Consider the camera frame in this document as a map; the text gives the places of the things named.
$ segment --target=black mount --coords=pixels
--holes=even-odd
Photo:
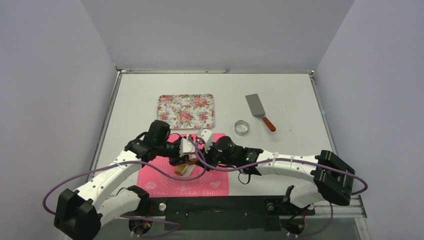
[[[318,160],[318,164],[355,174],[353,168],[331,151],[322,150],[320,155],[315,156],[315,159]],[[312,172],[312,175],[314,175],[313,181],[319,193],[325,200],[340,206],[348,206],[350,204],[354,185],[353,177],[325,170],[320,167],[317,167],[316,170]]]
[[[139,209],[145,208],[149,194],[138,186],[128,187],[140,198]],[[58,198],[54,226],[73,240],[92,240],[100,231],[101,213],[97,213],[91,199],[84,200],[75,192],[65,189]]]

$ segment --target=pink mat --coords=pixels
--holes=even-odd
[[[216,142],[222,136],[225,136],[225,134],[215,133],[213,140]],[[175,141],[176,139],[178,139],[176,134],[172,134],[169,137],[169,141]],[[158,156],[149,163],[171,176],[180,177],[174,173],[176,167],[169,164],[167,157]],[[195,177],[202,172],[203,168],[196,166],[188,178]],[[153,198],[228,196],[230,194],[228,172],[216,170],[207,171],[201,178],[193,181],[177,181],[146,166],[138,171],[137,186],[146,190],[150,197]]]

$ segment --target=orange handle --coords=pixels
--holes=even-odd
[[[271,130],[271,132],[275,132],[277,130],[276,127],[268,120],[266,116],[262,117],[262,121],[269,128],[269,130]]]

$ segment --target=white table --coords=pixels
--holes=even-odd
[[[252,116],[245,95],[256,93],[276,132],[270,132],[261,119]],[[97,168],[109,165],[128,141],[147,131],[156,119],[159,96],[172,94],[213,94],[215,127],[211,130],[225,133],[237,145],[287,155],[318,155],[321,150],[331,151],[308,74],[123,74]],[[248,134],[235,134],[237,120],[249,123]],[[172,132],[196,133],[197,130]],[[253,175],[250,183],[243,185],[237,179],[238,174],[229,174],[231,196],[283,195],[288,186],[303,181],[285,176]],[[120,187],[135,185],[137,177],[137,173],[131,175]]]

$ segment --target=pink flower pattern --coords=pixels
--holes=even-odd
[[[215,126],[215,100],[212,94],[161,95],[157,119],[171,129],[201,129]]]

